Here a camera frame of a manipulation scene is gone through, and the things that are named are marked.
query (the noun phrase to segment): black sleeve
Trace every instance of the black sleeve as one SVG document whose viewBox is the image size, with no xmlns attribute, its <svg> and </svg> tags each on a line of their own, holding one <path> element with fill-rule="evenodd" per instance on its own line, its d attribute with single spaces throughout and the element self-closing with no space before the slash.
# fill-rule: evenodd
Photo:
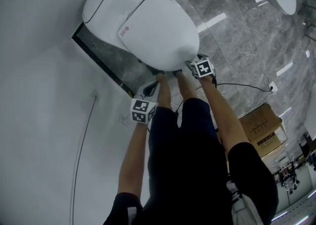
<svg viewBox="0 0 316 225">
<path fill-rule="evenodd" d="M 250 143 L 235 145 L 228 154 L 233 182 L 255 204 L 263 224 L 269 225 L 277 211 L 277 185 L 273 175 Z"/>
<path fill-rule="evenodd" d="M 137 212 L 143 208 L 137 196 L 128 192 L 117 194 L 110 215 L 103 225 L 128 225 L 128 207 L 136 207 Z"/>
</svg>

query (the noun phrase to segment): black shirt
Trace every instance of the black shirt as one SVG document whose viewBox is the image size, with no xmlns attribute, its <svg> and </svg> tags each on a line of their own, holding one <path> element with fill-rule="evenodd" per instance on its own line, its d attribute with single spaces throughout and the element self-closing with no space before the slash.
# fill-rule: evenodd
<svg viewBox="0 0 316 225">
<path fill-rule="evenodd" d="M 232 224 L 227 164 L 218 140 L 186 135 L 170 143 L 164 156 L 150 156 L 147 204 L 142 207 L 135 195 L 120 193 L 104 225 L 127 225 L 127 207 L 137 207 L 133 225 Z M 250 143 L 240 143 L 228 160 L 231 179 L 252 199 L 263 223 L 270 224 L 278 205 L 277 186 L 257 151 Z"/>
</svg>

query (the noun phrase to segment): person's left arm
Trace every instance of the person's left arm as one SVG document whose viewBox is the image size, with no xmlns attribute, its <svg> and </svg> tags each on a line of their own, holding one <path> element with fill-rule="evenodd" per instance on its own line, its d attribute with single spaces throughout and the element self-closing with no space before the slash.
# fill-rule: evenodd
<svg viewBox="0 0 316 225">
<path fill-rule="evenodd" d="M 104 225 L 127 225 L 128 208 L 142 209 L 147 125 L 138 123 L 129 142 L 118 178 L 118 193 Z"/>
</svg>

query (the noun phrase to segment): dark blue shorts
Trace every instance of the dark blue shorts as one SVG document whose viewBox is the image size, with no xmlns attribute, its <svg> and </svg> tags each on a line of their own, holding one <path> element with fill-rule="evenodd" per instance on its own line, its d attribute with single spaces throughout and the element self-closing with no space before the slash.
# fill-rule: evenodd
<svg viewBox="0 0 316 225">
<path fill-rule="evenodd" d="M 164 142 L 179 135 L 198 133 L 217 139 L 209 104 L 197 98 L 188 99 L 182 108 L 182 124 L 178 127 L 175 113 L 168 108 L 157 107 L 149 135 L 150 152 Z"/>
</svg>

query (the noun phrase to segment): person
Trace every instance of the person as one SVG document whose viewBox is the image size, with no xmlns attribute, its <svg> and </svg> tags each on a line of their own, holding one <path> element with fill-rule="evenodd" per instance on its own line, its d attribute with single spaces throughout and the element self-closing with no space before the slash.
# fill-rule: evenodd
<svg viewBox="0 0 316 225">
<path fill-rule="evenodd" d="M 149 135 L 150 198 L 143 207 L 147 125 L 137 123 L 104 225 L 233 224 L 225 151 L 232 181 L 251 198 L 263 224 L 270 224 L 278 205 L 277 187 L 234 111 L 212 84 L 212 77 L 199 79 L 208 104 L 198 98 L 181 70 L 174 75 L 184 100 L 180 128 L 171 109 L 167 79 L 163 73 L 156 74 L 160 90 Z M 210 107 L 224 147 L 217 138 Z M 131 223 L 128 212 L 132 208 L 136 216 Z"/>
</svg>

